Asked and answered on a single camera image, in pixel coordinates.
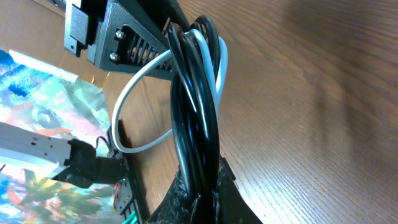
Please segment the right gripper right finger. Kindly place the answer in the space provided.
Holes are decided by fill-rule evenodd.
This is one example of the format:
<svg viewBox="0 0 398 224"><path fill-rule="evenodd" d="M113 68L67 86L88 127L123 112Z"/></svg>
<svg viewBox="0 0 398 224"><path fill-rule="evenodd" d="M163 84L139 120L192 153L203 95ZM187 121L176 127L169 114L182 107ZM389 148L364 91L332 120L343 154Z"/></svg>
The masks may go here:
<svg viewBox="0 0 398 224"><path fill-rule="evenodd" d="M181 173L178 171L163 201L146 223L238 223L261 224L243 200L227 160L220 159L216 190L212 196L198 196L189 202Z"/></svg>

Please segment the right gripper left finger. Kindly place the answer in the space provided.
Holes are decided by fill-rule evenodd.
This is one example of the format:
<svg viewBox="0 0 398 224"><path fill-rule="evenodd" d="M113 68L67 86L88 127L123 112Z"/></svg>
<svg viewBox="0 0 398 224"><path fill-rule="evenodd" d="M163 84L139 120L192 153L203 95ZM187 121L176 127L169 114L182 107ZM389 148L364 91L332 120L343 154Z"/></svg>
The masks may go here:
<svg viewBox="0 0 398 224"><path fill-rule="evenodd" d="M105 72L137 73L169 49L171 23L184 31L190 26L176 0L108 1L93 64Z"/></svg>

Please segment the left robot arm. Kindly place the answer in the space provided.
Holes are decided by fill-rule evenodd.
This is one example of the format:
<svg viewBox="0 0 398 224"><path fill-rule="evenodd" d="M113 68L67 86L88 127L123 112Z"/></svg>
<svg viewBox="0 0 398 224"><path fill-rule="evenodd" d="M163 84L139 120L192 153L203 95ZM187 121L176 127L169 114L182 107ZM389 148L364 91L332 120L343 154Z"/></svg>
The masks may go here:
<svg viewBox="0 0 398 224"><path fill-rule="evenodd" d="M1 163L83 189L113 185L126 173L122 160L98 157L84 141L52 138L6 123L1 123Z"/></svg>

